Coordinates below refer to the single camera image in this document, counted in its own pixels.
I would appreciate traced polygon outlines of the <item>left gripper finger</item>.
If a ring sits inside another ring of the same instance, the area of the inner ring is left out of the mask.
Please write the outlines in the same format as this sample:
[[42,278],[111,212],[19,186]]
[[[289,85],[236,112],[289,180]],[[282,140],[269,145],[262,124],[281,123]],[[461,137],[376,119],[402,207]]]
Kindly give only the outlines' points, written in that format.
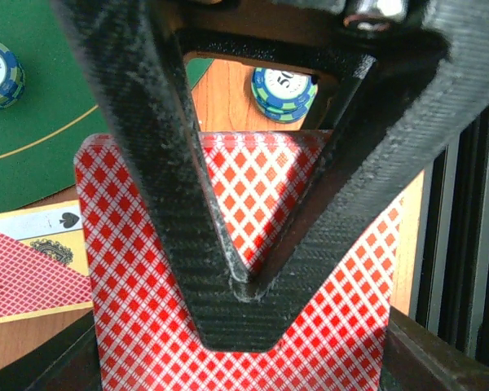
[[[156,230],[202,344],[269,350],[362,230],[489,103],[489,1],[410,1],[379,33],[351,1],[55,1],[53,7]],[[223,211],[266,169],[205,160],[190,55],[307,71],[303,128],[328,132],[259,270]]]

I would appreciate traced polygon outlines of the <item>blue poker chip stack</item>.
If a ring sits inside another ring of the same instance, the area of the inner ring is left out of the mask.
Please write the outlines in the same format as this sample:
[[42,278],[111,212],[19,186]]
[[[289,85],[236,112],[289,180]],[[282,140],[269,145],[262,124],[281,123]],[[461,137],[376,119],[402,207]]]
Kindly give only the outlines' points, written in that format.
[[300,121],[318,91],[311,76],[272,68],[255,68],[250,85],[258,110],[281,124]]

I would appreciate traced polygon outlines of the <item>red backed playing card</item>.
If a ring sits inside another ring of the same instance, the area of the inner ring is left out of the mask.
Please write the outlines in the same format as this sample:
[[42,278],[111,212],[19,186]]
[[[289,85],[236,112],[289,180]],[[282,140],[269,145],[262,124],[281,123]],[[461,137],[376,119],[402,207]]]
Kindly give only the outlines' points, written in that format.
[[[257,270],[301,193],[320,136],[203,134],[227,229]],[[375,390],[381,375],[401,199],[359,237],[277,345],[218,353],[196,336],[143,200],[113,139],[74,159],[106,390]]]

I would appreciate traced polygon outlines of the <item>single blue poker chip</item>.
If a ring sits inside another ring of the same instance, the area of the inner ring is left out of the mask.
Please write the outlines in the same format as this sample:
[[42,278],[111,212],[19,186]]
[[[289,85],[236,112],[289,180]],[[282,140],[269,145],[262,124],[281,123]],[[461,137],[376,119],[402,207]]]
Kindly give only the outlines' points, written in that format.
[[0,109],[17,102],[24,93],[25,71],[15,54],[0,42]]

